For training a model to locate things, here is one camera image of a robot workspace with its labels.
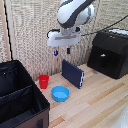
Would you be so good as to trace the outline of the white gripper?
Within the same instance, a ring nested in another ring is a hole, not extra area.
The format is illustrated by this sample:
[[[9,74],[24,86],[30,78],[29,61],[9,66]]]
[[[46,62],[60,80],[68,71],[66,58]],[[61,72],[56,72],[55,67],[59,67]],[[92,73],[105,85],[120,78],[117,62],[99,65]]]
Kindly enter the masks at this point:
[[[50,47],[74,45],[80,41],[80,34],[62,35],[60,32],[49,32],[47,45]],[[71,54],[71,48],[67,48],[67,54]],[[54,49],[54,56],[58,56],[57,48]]]

